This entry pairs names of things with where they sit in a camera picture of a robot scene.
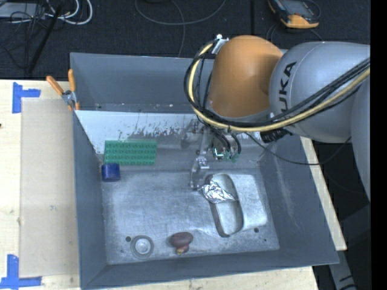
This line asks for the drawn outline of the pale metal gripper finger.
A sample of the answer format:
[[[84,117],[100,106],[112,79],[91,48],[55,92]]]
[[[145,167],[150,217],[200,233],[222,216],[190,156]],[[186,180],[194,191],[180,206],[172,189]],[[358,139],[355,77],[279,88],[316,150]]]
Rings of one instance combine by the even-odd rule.
[[[196,170],[196,187],[199,189],[205,180],[205,176],[208,173],[210,167],[206,158],[198,158],[198,167]]]
[[[198,190],[200,185],[199,183],[200,175],[201,175],[201,158],[196,158],[190,170],[189,187],[191,189]]]

